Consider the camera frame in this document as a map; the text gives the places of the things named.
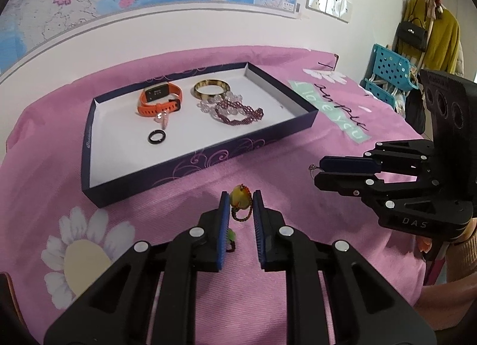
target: daisy print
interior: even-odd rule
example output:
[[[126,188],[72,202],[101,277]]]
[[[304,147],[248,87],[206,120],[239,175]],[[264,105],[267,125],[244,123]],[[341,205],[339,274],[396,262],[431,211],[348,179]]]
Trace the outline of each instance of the daisy print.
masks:
[[[60,237],[48,237],[41,260],[54,271],[44,278],[54,306],[66,309],[133,245],[135,229],[125,221],[106,233],[108,213],[104,209],[87,222],[79,207],[61,217],[59,227]]]
[[[303,71],[318,80],[325,79],[332,84],[335,84],[336,82],[339,82],[340,84],[347,83],[346,76],[340,72],[336,72],[335,70],[303,69]]]

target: ring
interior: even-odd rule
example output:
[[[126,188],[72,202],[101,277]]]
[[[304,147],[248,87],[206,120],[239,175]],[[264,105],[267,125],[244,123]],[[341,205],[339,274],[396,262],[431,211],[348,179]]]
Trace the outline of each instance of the ring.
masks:
[[[152,137],[157,134],[161,134],[162,138],[160,138],[159,140],[153,140]],[[147,137],[147,141],[151,143],[151,145],[158,145],[159,143],[162,143],[164,140],[165,140],[165,132],[163,130],[154,130]]]
[[[315,170],[319,170],[319,171],[323,171],[322,169],[320,169],[318,166],[316,166],[315,164],[313,165],[310,165],[308,167],[308,171],[309,171],[309,174],[312,176],[313,179],[315,179],[315,175],[313,174],[315,172]]]
[[[209,93],[202,93],[199,91],[199,89],[206,87],[208,85],[216,85],[220,88],[222,88],[222,93],[214,93],[214,94],[209,94]],[[209,97],[215,97],[215,96],[221,96],[224,97],[227,92],[230,92],[230,85],[227,84],[225,81],[221,80],[202,80],[199,81],[196,85],[194,85],[194,97],[199,100],[207,100]]]

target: purple box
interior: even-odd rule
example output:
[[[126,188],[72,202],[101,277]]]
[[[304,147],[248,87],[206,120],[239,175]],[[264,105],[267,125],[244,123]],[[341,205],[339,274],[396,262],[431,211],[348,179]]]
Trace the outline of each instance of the purple box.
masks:
[[[263,108],[263,119],[228,126],[202,112],[191,89],[203,79],[226,81],[234,94],[243,96],[244,105]],[[137,99],[144,88],[165,81],[181,87],[183,101],[169,115],[166,140],[151,145],[147,136],[160,125],[137,114]],[[290,87],[247,62],[116,89],[91,103],[83,137],[82,190],[102,208],[310,128],[317,113]]]

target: white wall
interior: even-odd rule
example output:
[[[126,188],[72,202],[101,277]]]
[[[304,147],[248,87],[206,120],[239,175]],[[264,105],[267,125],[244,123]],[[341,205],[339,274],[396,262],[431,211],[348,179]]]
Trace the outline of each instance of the white wall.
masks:
[[[460,25],[464,77],[474,81],[477,72],[477,8],[472,0],[443,0]]]
[[[46,93],[98,70],[169,51],[234,45],[330,51],[340,56],[337,70],[359,81],[373,44],[392,44],[406,0],[350,1],[349,24],[304,7],[300,19],[190,10],[123,20],[85,32],[48,49],[0,81],[0,143],[22,110]]]

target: wall socket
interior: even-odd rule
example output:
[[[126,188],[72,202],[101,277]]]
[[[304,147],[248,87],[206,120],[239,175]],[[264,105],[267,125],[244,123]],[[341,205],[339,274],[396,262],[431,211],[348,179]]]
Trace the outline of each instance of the wall socket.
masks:
[[[306,8],[330,15],[346,23],[351,20],[352,4],[347,0],[307,0]]]

